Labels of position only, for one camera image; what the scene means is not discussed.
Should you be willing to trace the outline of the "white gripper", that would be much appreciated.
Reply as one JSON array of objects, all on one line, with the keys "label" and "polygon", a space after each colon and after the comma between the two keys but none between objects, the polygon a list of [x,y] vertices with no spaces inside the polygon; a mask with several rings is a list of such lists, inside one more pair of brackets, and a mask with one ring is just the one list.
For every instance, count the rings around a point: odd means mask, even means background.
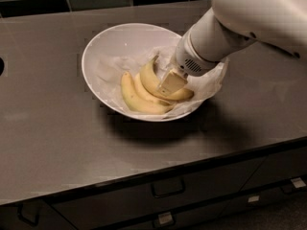
[{"label": "white gripper", "polygon": [[157,87],[157,92],[170,96],[187,84],[187,75],[200,77],[212,70],[224,55],[219,47],[203,44],[203,37],[193,37],[187,32],[179,41],[174,61],[178,69],[169,70]]}]

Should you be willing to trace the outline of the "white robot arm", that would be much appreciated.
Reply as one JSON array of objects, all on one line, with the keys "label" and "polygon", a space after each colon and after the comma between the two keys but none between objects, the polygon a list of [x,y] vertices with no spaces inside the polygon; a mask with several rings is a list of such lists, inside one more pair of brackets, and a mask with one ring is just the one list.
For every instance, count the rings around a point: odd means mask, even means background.
[{"label": "white robot arm", "polygon": [[181,38],[157,87],[169,96],[219,61],[255,41],[307,61],[307,0],[211,0],[211,8]]}]

